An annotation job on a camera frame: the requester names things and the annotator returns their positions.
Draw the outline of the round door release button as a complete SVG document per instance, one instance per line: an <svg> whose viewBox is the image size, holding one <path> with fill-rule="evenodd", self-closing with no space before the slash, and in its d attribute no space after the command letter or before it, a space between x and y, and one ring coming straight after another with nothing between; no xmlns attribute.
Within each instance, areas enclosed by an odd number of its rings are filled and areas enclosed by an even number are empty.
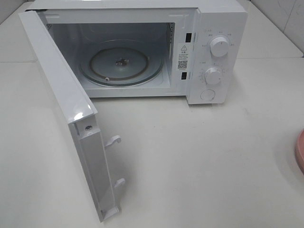
<svg viewBox="0 0 304 228"><path fill-rule="evenodd" d="M215 97L215 91L212 89L206 89L201 93L200 97L204 101L212 101Z"/></svg>

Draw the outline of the glass microwave turntable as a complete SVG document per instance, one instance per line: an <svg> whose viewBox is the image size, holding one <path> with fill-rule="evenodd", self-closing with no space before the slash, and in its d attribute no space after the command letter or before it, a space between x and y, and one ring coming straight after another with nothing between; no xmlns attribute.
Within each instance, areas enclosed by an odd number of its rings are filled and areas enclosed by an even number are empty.
<svg viewBox="0 0 304 228"><path fill-rule="evenodd" d="M135 86L157 76L162 52L145 42L118 39L91 45L82 53L79 69L90 81L111 87Z"/></svg>

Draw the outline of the white microwave oven body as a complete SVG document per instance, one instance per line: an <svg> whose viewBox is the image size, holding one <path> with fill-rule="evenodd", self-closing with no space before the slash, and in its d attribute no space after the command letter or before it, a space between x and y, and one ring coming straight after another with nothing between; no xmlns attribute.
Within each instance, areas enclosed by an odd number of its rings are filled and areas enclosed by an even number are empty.
<svg viewBox="0 0 304 228"><path fill-rule="evenodd" d="M90 98L184 96L189 104L225 101L244 32L247 12L236 0L36 0L27 11L44 16L58 49ZM215 57L210 41L225 36L228 53ZM130 39L153 44L164 60L149 81L125 87L96 84L79 69L82 53L91 45ZM177 70L177 47L190 44L187 70ZM216 85L206 84L205 72L222 72ZM206 89L212 101L201 99Z"/></svg>

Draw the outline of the white microwave door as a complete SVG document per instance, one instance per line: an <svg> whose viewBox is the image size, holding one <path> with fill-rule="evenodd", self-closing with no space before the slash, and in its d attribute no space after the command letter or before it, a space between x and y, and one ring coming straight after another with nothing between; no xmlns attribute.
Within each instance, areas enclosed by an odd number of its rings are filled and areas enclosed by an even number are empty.
<svg viewBox="0 0 304 228"><path fill-rule="evenodd" d="M125 184L124 178L111 180L106 157L106 150L120 143L121 137L115 135L103 141L96 120L98 111L51 37L45 17L31 10L20 13L19 18L45 85L69 128L95 209L103 222L119 212L117 191Z"/></svg>

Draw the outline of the upper white power knob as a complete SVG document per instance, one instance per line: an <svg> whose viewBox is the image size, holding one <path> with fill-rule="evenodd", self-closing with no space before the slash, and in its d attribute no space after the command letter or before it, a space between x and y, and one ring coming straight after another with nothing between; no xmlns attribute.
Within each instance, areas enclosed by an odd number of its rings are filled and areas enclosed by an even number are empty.
<svg viewBox="0 0 304 228"><path fill-rule="evenodd" d="M230 41L225 36L217 36L210 41L209 46L213 56L222 57L228 53Z"/></svg>

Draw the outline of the pink plate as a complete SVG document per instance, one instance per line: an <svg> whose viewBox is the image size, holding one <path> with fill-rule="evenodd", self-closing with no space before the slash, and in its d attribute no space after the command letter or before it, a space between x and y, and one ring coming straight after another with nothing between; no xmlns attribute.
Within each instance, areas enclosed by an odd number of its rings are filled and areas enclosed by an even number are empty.
<svg viewBox="0 0 304 228"><path fill-rule="evenodd" d="M304 173L304 130L302 129L295 142L295 159L302 173Z"/></svg>

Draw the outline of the warning label sticker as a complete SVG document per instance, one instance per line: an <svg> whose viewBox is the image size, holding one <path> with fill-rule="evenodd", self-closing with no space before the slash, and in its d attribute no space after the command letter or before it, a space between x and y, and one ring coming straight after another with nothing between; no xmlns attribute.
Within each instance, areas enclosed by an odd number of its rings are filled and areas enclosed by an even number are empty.
<svg viewBox="0 0 304 228"><path fill-rule="evenodd" d="M190 44L180 43L177 47L176 68L177 70L187 70L190 58Z"/></svg>

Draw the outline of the white timer knob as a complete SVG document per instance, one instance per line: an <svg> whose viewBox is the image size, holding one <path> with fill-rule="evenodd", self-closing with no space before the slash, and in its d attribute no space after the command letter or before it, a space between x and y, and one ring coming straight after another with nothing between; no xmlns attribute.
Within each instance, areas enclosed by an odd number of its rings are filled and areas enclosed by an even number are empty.
<svg viewBox="0 0 304 228"><path fill-rule="evenodd" d="M211 67L205 72L206 84L216 85L221 81L222 72L217 67Z"/></svg>

